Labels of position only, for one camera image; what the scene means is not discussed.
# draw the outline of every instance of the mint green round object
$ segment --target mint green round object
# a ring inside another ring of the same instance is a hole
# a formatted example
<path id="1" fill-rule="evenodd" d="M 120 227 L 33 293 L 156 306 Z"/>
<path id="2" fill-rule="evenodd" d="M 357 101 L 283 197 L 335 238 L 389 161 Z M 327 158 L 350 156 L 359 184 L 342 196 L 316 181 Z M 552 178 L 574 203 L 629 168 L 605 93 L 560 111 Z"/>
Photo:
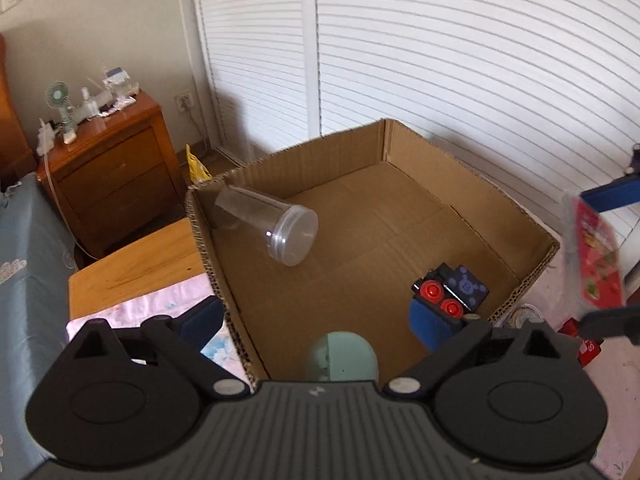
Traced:
<path id="1" fill-rule="evenodd" d="M 378 359 L 366 339 L 353 332 L 331 332 L 311 347 L 309 381 L 378 381 Z"/>

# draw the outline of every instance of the nightstand drawer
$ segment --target nightstand drawer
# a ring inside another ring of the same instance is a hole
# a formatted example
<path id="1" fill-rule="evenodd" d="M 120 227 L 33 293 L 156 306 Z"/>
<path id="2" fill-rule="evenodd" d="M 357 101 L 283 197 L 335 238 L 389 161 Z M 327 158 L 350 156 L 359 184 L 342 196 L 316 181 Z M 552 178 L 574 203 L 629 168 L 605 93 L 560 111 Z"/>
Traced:
<path id="1" fill-rule="evenodd" d="M 161 164 L 95 203 L 78 216 L 104 246 L 122 240 L 177 202 L 174 184 Z"/>
<path id="2" fill-rule="evenodd" d="M 60 182 L 60 189 L 81 213 L 158 164 L 162 155 L 148 128 L 75 170 Z"/>

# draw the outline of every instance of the wooden headboard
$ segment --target wooden headboard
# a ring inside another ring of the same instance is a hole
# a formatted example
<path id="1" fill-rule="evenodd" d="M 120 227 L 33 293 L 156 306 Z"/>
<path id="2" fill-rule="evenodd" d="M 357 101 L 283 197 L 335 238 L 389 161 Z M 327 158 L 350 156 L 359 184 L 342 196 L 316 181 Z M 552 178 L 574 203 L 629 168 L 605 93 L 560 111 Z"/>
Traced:
<path id="1" fill-rule="evenodd" d="M 0 186 L 14 184 L 37 164 L 15 113 L 4 66 L 6 42 L 0 34 Z"/>

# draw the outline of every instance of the white louvered door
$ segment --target white louvered door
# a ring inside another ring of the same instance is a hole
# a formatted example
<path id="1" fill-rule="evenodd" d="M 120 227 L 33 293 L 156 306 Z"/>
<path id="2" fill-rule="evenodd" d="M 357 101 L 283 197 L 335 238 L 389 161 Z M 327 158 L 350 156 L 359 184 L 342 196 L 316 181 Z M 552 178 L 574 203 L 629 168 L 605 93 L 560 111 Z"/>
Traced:
<path id="1" fill-rule="evenodd" d="M 250 162 L 307 140 L 301 0 L 197 5 L 225 147 Z"/>
<path id="2" fill-rule="evenodd" d="M 395 117 L 561 231 L 640 141 L 640 0 L 318 0 L 322 131 Z M 640 207 L 607 214 L 624 240 Z"/>

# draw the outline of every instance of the metal screw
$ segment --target metal screw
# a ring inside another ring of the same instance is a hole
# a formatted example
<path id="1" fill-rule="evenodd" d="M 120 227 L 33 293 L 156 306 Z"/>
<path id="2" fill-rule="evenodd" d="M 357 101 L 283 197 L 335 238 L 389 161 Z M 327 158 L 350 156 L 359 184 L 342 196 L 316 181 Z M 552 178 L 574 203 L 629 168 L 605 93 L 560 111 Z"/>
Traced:
<path id="1" fill-rule="evenodd" d="M 213 385 L 213 391 L 224 396 L 241 394 L 244 392 L 244 383 L 240 379 L 220 379 Z"/>
<path id="2" fill-rule="evenodd" d="M 389 381 L 389 389 L 395 394 L 414 394 L 420 389 L 420 381 L 413 377 L 396 377 Z"/>

